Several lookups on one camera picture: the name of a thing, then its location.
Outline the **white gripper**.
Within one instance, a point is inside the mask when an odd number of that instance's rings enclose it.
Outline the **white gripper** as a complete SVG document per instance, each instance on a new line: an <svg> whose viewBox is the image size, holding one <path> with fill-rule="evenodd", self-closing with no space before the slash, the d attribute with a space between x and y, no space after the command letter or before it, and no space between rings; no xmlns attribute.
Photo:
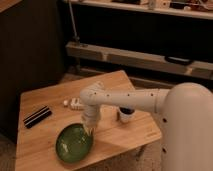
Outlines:
<svg viewBox="0 0 213 171"><path fill-rule="evenodd" d="M87 131L94 129L100 121L100 107L85 105L82 113L83 126Z"/></svg>

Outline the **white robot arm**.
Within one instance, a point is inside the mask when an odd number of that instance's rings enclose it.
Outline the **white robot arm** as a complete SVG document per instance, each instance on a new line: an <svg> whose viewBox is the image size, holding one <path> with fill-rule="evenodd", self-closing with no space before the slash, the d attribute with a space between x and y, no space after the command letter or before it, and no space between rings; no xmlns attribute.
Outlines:
<svg viewBox="0 0 213 171"><path fill-rule="evenodd" d="M213 92L197 83L171 89L106 90L96 82L80 92L82 121L94 128L100 107L113 105L162 116L162 171L213 171Z"/></svg>

